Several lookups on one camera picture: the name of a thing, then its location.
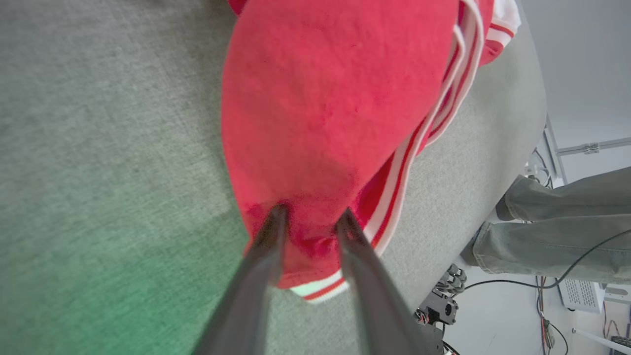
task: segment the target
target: black cable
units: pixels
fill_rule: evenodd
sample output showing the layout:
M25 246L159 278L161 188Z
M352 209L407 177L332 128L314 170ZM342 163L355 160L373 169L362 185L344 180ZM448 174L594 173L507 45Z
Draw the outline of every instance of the black cable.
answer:
M517 284L517 285L522 285L522 286L528 286L528 287L532 287L532 288L535 288L535 289L542 289L542 290L553 289L553 288L555 288L556 286L558 286L558 285L561 283L561 281L563 281L563 280L565 279L565 277L567 276L567 274L569 274L569 273L572 271L572 269L574 269L574 267L575 267L575 266L576 266L576 265L577 265L577 264L578 264L581 260L583 260L583 259L584 259L584 258L585 258L588 254L590 254L592 251L596 250L599 246L601 246L601 245L603 245L603 244L607 243L608 241L611 241L611 240L613 240L613 239L616 239L617 237L620 237L620 236L622 236L622 235L624 235L624 234L626 234L626 233L629 233L629 232L631 232L631 229L628 229L628 230L626 230L626 231L620 232L620 233L616 234L616 235L615 235L615 236L613 236L613 237L609 237L609 238L605 239L604 241L602 241L602 242L600 242L600 243L596 244L595 246L593 246L590 250L587 250L587 251L586 251L583 255L581 255L581 257L580 257L580 258L576 259L576 261L575 261L573 264L571 264L571 265L570 265L570 267L567 269L567 271L565 271L565 272L563 273L563 275L561 275L561 277L559 277L555 283L553 283L553 284L552 284L552 285L550 285L550 286L536 286L536 285L525 284L525 283L523 283L523 282L519 282L519 281L512 281L512 280L489 280L489 281L482 281L482 282L477 282L477 283L475 283L475 284L473 284L473 285L469 285L469 286L465 287L465 288L464 288L464 290L465 290L465 291L467 291L468 289L472 288L473 286L484 285L484 284L492 284L492 283L494 283L494 282L508 282L508 283L510 283L510 284Z
M548 324L552 326L552 328L554 328L557 333L561 334L561 338L563 338L563 341L565 342L565 355L567 355L568 352L570 352L570 347L567 346L567 340L565 340L565 337L563 336L563 333L561 333L561 331L554 326L554 324L550 323L550 321L548 320Z
M444 340L443 340L443 345L445 345L445 347L447 348L447 350L451 350L451 352L454 353L454 355L460 355L458 354L458 352L454 349L454 347L452 347L451 345L447 344Z

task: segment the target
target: white wall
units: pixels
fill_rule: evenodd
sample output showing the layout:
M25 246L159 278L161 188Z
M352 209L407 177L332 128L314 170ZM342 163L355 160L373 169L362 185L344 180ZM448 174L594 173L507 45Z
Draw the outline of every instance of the white wall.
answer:
M631 1L523 0L559 148L631 136Z

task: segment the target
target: pants leg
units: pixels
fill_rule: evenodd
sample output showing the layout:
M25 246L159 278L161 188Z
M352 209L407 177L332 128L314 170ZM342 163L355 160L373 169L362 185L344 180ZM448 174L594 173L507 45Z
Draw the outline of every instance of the pants leg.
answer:
M489 274L559 277L594 245L631 229L631 214L562 217L534 224L484 223L473 256ZM631 232L591 252L572 279L631 284Z
M510 214L521 220L631 214L631 167L586 177L554 190L519 177L504 198Z

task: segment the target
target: white stripe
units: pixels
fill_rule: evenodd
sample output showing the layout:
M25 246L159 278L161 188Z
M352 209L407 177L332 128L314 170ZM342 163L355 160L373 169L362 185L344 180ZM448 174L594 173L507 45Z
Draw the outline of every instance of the white stripe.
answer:
M487 40L500 42L500 44L502 44L502 47L506 47L506 45L510 42L511 37L504 31L489 28L487 33Z
M443 117L447 112L451 110L451 115L444 118L445 123L443 123L439 130L433 134L427 141L427 145L435 142L449 127L451 122L453 121L454 116L456 115L460 105L463 103L464 98L467 96L469 89L471 88L471 84L473 83L473 78L478 70L478 64L480 63L480 56L482 54L482 48L484 46L484 38L483 38L483 27L482 27L482 16L480 15L480 9L478 9L478 5L474 0L461 0L465 5L467 5L466 9L469 14L465 14L462 24L462 30L464 34L464 40L467 47L468 55L467 63L461 66L462 70L459 70L459 73L454 80L453 88L457 90L459 83L464 80L462 89L460 93L457 95L454 103L453 110L450 107L444 108L444 114L440 116ZM477 45L473 48L473 40L477 36ZM466 77L464 77L464 72L466 71L467 64L469 64L469 72Z
M410 137L408 136L394 151L394 157L392 158L392 164L390 165L386 185L381 193L381 197L379 197L379 203L377 204L375 211L372 213L372 216L370 216L368 223L366 223L366 227L363 229L368 241L372 241L375 238L379 227L381 227L384 222L384 218L386 218L386 213L388 211L388 207L390 206L390 201L392 200L392 194L394 193L394 188L396 187L396 181L399 178L399 167L403 163L405 148L407 148L409 142Z
M290 288L290 290L292 290L298 296L304 297L304 296L308 296L310 294L316 293L317 291L320 291L321 289L329 287L330 285L333 285L341 278L342 278L342 271L338 270L335 274L332 274L331 276L325 279L312 281L306 284L295 286L295 287Z
M456 99L455 88L457 87L457 83L459 83L459 81L456 81L456 78L459 78L462 75L462 67L466 65L466 63L463 63L463 59L467 54L467 46L464 42L463 33L460 27L458 27L457 25L454 26L454 40L456 41L456 45L459 48L459 58L457 59L457 62L454 63L454 66L451 68L449 79L445 82L445 84L447 85L444 87L444 94L440 96L440 100L436 101L436 105L434 106L435 112L433 114L435 116L435 119L432 124L432 129L438 127L440 123L446 119L446 115L449 112L448 109L453 106L453 101ZM450 88L452 88L452 95L447 99L445 105L442 105L442 102L445 99L445 95ZM438 109L441 108L441 106L443 107L443 109L440 112L437 112ZM427 145L431 143L433 143L433 141L430 138L427 141Z
M505 27L516 34L517 28L521 25L521 18L515 0L495 0L491 23Z
M322 296L320 296L318 298L314 298L314 299L306 299L306 301L311 303L311 304L317 304L317 303L320 303L320 302L324 302L324 301L326 301L328 299L331 299L331 298L337 296L338 294L341 294L342 292L346 291L348 286L349 286L348 282L344 281L338 287L335 287L334 289L332 289L329 292L323 294Z

